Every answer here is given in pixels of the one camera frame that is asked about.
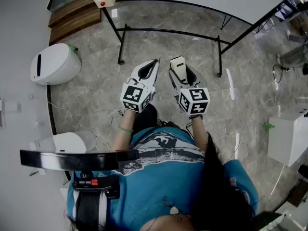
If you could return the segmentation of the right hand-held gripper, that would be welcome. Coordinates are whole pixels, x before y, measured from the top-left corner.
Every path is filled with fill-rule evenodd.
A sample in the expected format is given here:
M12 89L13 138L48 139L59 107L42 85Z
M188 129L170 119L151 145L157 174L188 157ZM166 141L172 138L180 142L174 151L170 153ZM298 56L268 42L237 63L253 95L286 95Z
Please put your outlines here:
M180 111L187 115L203 115L210 104L208 89L201 83L202 76L193 67L186 65L186 81L182 82L175 71L169 69L169 77L178 97Z

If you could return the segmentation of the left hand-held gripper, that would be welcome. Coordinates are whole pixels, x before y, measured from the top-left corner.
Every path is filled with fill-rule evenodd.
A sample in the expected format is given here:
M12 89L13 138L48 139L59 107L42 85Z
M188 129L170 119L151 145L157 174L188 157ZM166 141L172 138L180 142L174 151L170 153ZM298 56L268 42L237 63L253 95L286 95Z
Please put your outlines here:
M125 109L141 113L152 101L159 65L160 58L151 59L133 69L131 77L123 84L120 96L121 104Z

